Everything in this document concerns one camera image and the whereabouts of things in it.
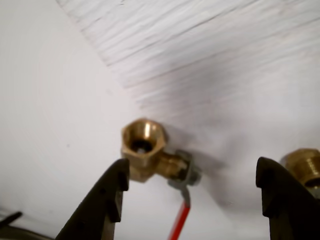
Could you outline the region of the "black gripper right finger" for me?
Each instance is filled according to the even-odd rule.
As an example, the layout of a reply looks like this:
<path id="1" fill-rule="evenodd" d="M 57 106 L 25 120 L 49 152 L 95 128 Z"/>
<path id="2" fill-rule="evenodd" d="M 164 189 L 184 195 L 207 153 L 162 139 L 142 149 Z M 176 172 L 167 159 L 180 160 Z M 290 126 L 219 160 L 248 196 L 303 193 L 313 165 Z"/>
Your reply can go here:
<path id="1" fill-rule="evenodd" d="M 271 240 L 318 240 L 320 201 L 280 163 L 260 157 L 255 184 L 261 189 L 262 215 Z"/>

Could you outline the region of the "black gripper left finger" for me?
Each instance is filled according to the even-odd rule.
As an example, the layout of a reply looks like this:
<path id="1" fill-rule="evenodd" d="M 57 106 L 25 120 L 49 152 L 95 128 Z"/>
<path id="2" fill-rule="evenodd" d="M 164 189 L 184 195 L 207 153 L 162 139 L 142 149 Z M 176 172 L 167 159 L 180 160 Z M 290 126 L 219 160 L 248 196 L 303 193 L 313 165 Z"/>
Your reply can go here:
<path id="1" fill-rule="evenodd" d="M 121 221 L 123 192 L 129 190 L 130 163 L 116 160 L 71 215 L 57 240 L 113 240 Z"/>

